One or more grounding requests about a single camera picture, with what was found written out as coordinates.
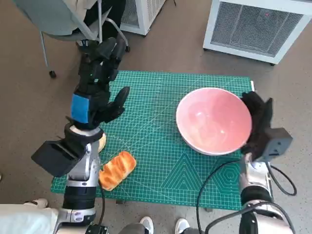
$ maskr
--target bowl rim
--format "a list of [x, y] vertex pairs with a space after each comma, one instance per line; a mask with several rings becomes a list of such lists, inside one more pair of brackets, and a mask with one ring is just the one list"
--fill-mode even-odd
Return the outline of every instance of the bowl rim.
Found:
[[207, 152], [207, 151], [203, 150], [203, 149], [200, 148], [200, 147], [195, 147], [193, 144], [190, 143], [190, 141], [188, 141], [188, 140], [186, 139], [186, 137], [181, 133], [180, 128], [179, 128], [179, 125], [180, 125], [180, 124], [179, 124], [178, 121], [177, 121], [177, 119], [178, 119], [178, 118], [177, 118], [177, 114], [178, 114], [178, 111], [179, 111], [179, 107], [181, 106], [181, 103], [182, 103], [190, 94], [195, 93], [195, 92], [198, 92], [199, 90], [211, 90], [211, 89], [216, 89], [216, 90], [225, 91], [226, 93], [229, 93], [229, 94], [231, 94], [232, 96], [236, 97], [238, 100], [240, 100], [240, 101], [244, 104], [244, 106], [246, 107], [246, 109], [247, 109], [247, 111], [248, 111], [248, 113], [249, 113], [249, 117], [250, 117], [250, 132], [249, 132], [249, 136], [250, 136], [251, 131], [252, 131], [252, 117], [251, 117], [251, 115], [250, 115], [250, 112], [249, 112], [247, 106], [245, 105], [245, 103], [244, 103], [237, 95], [231, 93], [231, 92], [228, 91], [228, 90], [221, 89], [221, 88], [204, 87], [204, 88], [195, 89], [195, 90], [189, 92], [187, 95], [185, 95], [185, 96], [180, 100], [180, 102], [179, 102], [179, 104], [178, 104], [178, 106], [177, 106], [177, 108], [176, 108], [176, 111], [175, 111], [175, 122], [176, 122], [177, 128], [178, 128], [178, 130], [179, 130], [179, 132], [180, 132], [180, 135], [182, 136], [183, 140], [184, 140], [193, 150], [195, 150], [195, 151], [197, 151], [197, 152], [199, 152], [199, 153], [201, 153], [201, 154], [210, 155], [210, 156], [227, 155], [227, 154], [233, 153], [234, 151], [240, 149], [243, 145], [245, 145], [246, 142], [247, 142], [247, 140], [248, 140], [248, 138], [249, 138], [249, 136], [247, 137], [246, 141], [242, 142], [242, 144], [241, 144], [237, 149], [230, 150], [230, 151], [226, 151], [226, 152], [221, 152], [221, 153], [219, 153], [219, 152]]

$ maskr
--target white device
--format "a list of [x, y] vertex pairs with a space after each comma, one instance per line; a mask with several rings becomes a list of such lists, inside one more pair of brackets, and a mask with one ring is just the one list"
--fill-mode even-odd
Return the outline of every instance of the white device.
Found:
[[145, 36], [164, 3], [165, 0], [127, 0], [120, 29]]
[[212, 0], [204, 50], [278, 64], [312, 18], [312, 0]]

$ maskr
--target pink bowl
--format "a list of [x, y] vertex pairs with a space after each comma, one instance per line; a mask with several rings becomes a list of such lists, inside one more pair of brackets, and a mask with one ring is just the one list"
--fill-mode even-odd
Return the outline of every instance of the pink bowl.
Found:
[[177, 107], [176, 124], [186, 143], [205, 155], [234, 152], [246, 143], [252, 129], [242, 100], [218, 88], [187, 94]]

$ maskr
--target white sleeve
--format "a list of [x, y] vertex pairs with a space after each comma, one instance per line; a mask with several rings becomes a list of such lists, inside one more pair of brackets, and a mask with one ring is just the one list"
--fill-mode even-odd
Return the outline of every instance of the white sleeve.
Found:
[[4, 234], [52, 234], [57, 219], [56, 209], [0, 204], [0, 227]]

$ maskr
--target concrete floor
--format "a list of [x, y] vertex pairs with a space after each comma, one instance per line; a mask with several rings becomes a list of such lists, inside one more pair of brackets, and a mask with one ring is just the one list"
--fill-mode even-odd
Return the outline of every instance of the concrete floor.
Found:
[[[153, 70], [249, 76], [263, 98], [273, 97], [273, 126], [285, 127], [294, 138], [285, 156], [274, 164], [286, 172], [298, 187], [298, 196], [287, 197], [276, 188], [276, 202], [292, 218], [298, 233], [312, 233], [311, 149], [312, 149], [312, 26], [309, 24], [279, 65], [218, 52], [204, 52], [202, 44], [210, 1], [168, 0], [146, 38], [126, 34], [131, 53], [121, 69]], [[48, 77], [37, 29], [9, 0], [0, 0], [0, 183], [1, 203], [21, 203], [45, 197], [58, 206], [62, 196], [50, 192], [52, 177], [33, 163], [31, 154], [48, 139], [62, 135], [69, 114], [71, 95], [78, 83], [79, 53], [74, 43], [47, 39], [47, 52], [58, 78]], [[173, 233], [179, 217], [196, 226], [195, 209], [190, 207], [129, 202], [115, 205], [107, 200], [104, 223], [111, 234], [150, 215], [155, 233]], [[100, 200], [97, 203], [100, 211]], [[202, 226], [228, 213], [201, 210]], [[238, 233], [239, 219], [216, 226], [214, 233]]]

